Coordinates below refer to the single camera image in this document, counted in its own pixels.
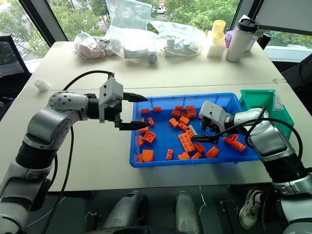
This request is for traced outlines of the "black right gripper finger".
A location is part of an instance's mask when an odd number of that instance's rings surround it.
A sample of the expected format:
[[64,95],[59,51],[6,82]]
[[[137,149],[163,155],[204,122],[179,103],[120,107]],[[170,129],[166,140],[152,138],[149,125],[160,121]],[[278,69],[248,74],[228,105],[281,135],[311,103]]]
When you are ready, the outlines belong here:
[[191,140],[202,142],[202,143],[211,143],[211,144],[218,144],[219,137],[218,136],[200,136],[195,135],[191,137]]

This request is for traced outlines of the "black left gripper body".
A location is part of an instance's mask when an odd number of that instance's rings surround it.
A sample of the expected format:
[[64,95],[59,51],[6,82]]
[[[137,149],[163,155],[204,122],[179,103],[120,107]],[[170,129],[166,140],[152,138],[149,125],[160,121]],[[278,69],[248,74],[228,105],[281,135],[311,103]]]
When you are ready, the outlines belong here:
[[122,101],[119,101],[114,107],[107,105],[104,109],[104,119],[114,123],[115,128],[122,128],[122,119],[120,114],[122,112]]

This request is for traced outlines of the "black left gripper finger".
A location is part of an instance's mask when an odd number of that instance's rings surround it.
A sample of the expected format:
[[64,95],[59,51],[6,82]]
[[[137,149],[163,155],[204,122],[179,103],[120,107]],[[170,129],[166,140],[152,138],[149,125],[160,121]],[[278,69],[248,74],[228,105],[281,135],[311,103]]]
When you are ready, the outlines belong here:
[[121,131],[134,131],[149,127],[149,123],[142,121],[131,121],[129,123],[121,122],[119,129]]
[[128,102],[145,102],[147,101],[147,98],[142,95],[135,94],[135,93],[124,92],[123,100],[126,100]]

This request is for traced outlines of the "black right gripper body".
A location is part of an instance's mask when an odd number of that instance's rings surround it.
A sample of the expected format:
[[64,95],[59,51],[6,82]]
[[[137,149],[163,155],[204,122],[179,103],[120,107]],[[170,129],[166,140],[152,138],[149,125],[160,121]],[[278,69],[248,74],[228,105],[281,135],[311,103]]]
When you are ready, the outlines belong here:
[[201,121],[201,130],[203,132],[204,137],[219,137],[220,136],[220,128],[212,122],[211,119],[207,117],[203,117]]

